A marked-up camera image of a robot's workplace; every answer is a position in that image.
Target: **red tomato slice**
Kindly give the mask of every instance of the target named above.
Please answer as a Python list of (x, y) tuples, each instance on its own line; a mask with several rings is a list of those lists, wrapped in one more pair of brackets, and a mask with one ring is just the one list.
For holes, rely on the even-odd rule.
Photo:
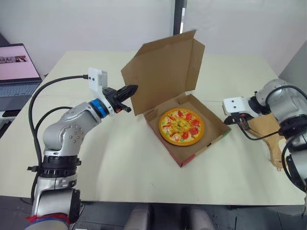
[(192, 114), (190, 114), (190, 113), (189, 113), (189, 114), (187, 114), (187, 115), (186, 115), (186, 120), (188, 120), (188, 121), (189, 121), (189, 120), (191, 120), (191, 119), (192, 119)]
[(194, 125), (194, 126), (200, 126), (200, 121), (197, 120), (197, 119), (194, 119), (191, 121), (191, 124)]
[(181, 112), (180, 110), (178, 111), (178, 116), (179, 116), (179, 117), (182, 117), (182, 116), (183, 116), (183, 114), (182, 114), (182, 112)]
[(190, 133), (191, 133), (192, 135), (196, 135), (196, 134), (199, 133), (199, 130), (198, 130), (198, 128), (196, 128), (196, 127), (190, 128), (189, 131), (190, 131)]
[(186, 140), (186, 139), (188, 139), (188, 137), (189, 137), (189, 133), (188, 133), (188, 132), (184, 132), (184, 133), (181, 135), (181, 137), (182, 137), (184, 140)]

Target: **laptop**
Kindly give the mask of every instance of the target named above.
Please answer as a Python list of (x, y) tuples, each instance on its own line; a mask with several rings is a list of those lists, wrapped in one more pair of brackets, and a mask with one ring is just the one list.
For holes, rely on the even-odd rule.
[(23, 44), (0, 47), (0, 111), (22, 109), (41, 82)]

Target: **black cable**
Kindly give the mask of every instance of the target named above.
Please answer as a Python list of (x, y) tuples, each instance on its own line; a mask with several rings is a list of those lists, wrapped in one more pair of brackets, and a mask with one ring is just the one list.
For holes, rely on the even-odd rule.
[(36, 172), (35, 174), (35, 178), (33, 180), (33, 184), (32, 184), (32, 188), (31, 188), (31, 204), (34, 203), (34, 193), (35, 193), (35, 187), (36, 187), (36, 184), (37, 184), (37, 179), (39, 177), (39, 172)]
[(307, 95), (298, 87), (294, 86), (294, 85), (283, 85), (283, 86), (280, 86), (280, 87), (277, 87), (276, 89), (273, 89), (267, 96), (267, 98), (265, 99), (265, 104), (267, 106), (268, 105), (268, 100), (269, 100), (269, 97), (275, 93), (276, 91), (278, 90), (281, 90), (281, 89), (285, 89), (285, 88), (291, 88), (291, 89), (295, 89), (296, 91), (298, 91), (301, 95), (303, 95), (303, 97), (305, 97), (305, 99), (307, 100)]
[(244, 135), (245, 135), (248, 139), (250, 139), (250, 140), (261, 140), (261, 139), (270, 137), (270, 136), (275, 135), (275, 134), (278, 133), (278, 131), (275, 131), (275, 132), (273, 132), (273, 133), (270, 133), (270, 134), (268, 134), (268, 135), (262, 136), (262, 137), (260, 137), (260, 138), (251, 138), (251, 137), (245, 132), (244, 128), (240, 125), (240, 123), (237, 123), (237, 125), (239, 126), (239, 128), (241, 129), (241, 131), (244, 133)]
[(64, 77), (64, 78), (58, 78), (58, 79), (55, 79), (55, 80), (51, 80), (51, 81), (47, 82), (46, 84), (42, 85), (41, 87), (39, 87), (38, 90), (33, 94), (32, 98), (31, 98), (31, 101), (30, 101), (30, 104), (29, 104), (29, 110), (28, 110), (28, 118), (29, 118), (29, 125), (30, 125), (30, 129), (31, 129), (31, 133), (32, 133), (32, 136), (33, 136), (33, 139), (34, 139), (34, 146), (35, 146), (35, 151), (36, 151), (36, 156), (37, 156), (37, 161), (38, 161), (38, 171), (36, 172), (35, 179), (33, 181), (32, 189), (31, 189), (31, 202), (32, 202), (32, 204), (34, 202), (34, 192), (35, 192), (36, 182), (37, 182), (37, 179), (38, 179), (39, 174), (40, 174), (40, 168), (42, 166), (42, 152), (41, 152), (41, 149), (40, 149), (39, 141), (38, 141), (37, 134), (36, 134), (36, 131), (35, 131), (35, 128), (34, 128), (34, 123), (33, 123), (33, 113), (32, 113), (32, 111), (33, 111), (33, 105), (34, 105), (35, 99), (40, 94), (40, 92), (42, 92), (43, 89), (45, 89), (47, 86), (49, 86), (51, 84), (54, 84), (54, 83), (59, 82), (59, 81), (64, 81), (64, 80), (69, 80), (69, 79), (79, 79), (79, 78), (80, 79), (88, 79), (88, 75), (71, 76), (71, 77)]
[(27, 204), (27, 205), (31, 205), (31, 203), (25, 201), (22, 197), (20, 197), (19, 199), (20, 199), (21, 202), (23, 202), (23, 203), (25, 203), (25, 204)]
[(32, 98), (31, 98), (31, 101), (30, 101), (30, 104), (29, 104), (28, 117), (29, 117), (31, 133), (32, 133), (32, 136), (33, 136), (33, 139), (34, 139), (34, 146), (35, 146), (35, 150), (36, 150), (36, 154), (37, 154), (38, 167), (39, 168), (42, 165), (42, 152), (41, 152), (41, 149), (40, 149), (40, 145), (39, 145), (38, 138), (37, 138), (37, 135), (35, 133), (35, 128), (34, 128), (34, 124), (33, 124), (32, 110), (33, 110), (34, 101), (37, 98), (37, 96), (39, 95), (39, 93), (42, 92), (42, 90), (44, 88), (46, 88), (47, 86), (49, 86), (51, 84), (54, 84), (56, 82), (59, 82), (59, 81), (64, 81), (64, 80), (69, 80), (69, 79), (78, 79), (78, 78), (88, 79), (88, 76), (87, 75), (71, 76), (71, 77), (58, 78), (58, 79), (49, 81), (46, 84), (44, 84), (41, 87), (39, 87), (38, 90), (33, 94)]
[(48, 111), (47, 113), (45, 113), (38, 121), (37, 125), (35, 126), (35, 132), (37, 135), (38, 129), (40, 127), (40, 125), (42, 124), (42, 122), (44, 121), (44, 119), (51, 113), (53, 113), (54, 111), (60, 110), (60, 109), (72, 109), (72, 107), (68, 107), (68, 106), (61, 106), (61, 107), (57, 107), (54, 109), (51, 109), (50, 111)]
[(292, 180), (292, 176), (290, 175), (290, 173), (288, 172), (287, 170), (287, 167), (286, 167), (286, 163), (284, 161), (284, 156), (286, 154), (286, 151), (287, 149), (289, 148), (289, 145), (292, 143), (292, 141), (296, 138), (298, 138), (300, 135), (304, 134), (305, 131), (303, 132), (300, 132), (296, 135), (294, 135), (285, 145), (284, 149), (283, 149), (283, 152), (282, 152), (282, 165), (283, 165), (283, 170), (284, 172), (286, 173), (287, 177), (289, 178), (289, 180), (292, 182), (292, 184), (294, 184), (297, 188), (299, 188), (300, 190), (302, 190), (303, 192), (306, 192), (306, 190), (304, 188), (301, 188), (300, 186), (298, 186), (297, 184), (294, 183), (294, 181)]

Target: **blue joint ring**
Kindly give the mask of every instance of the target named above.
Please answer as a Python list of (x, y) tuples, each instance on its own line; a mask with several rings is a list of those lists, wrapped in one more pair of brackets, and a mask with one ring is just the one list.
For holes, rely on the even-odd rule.
[(105, 118), (106, 112), (101, 107), (99, 100), (98, 99), (92, 100), (91, 103), (92, 103), (93, 106), (95, 106), (96, 109), (98, 109), (98, 111), (101, 113), (102, 117)]

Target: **open box lid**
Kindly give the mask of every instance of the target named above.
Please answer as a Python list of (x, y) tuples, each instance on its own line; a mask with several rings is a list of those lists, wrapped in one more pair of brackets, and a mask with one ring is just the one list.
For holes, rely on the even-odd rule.
[(121, 70), (126, 85), (139, 86), (131, 97), (135, 115), (195, 89), (205, 49), (195, 32), (142, 45)]

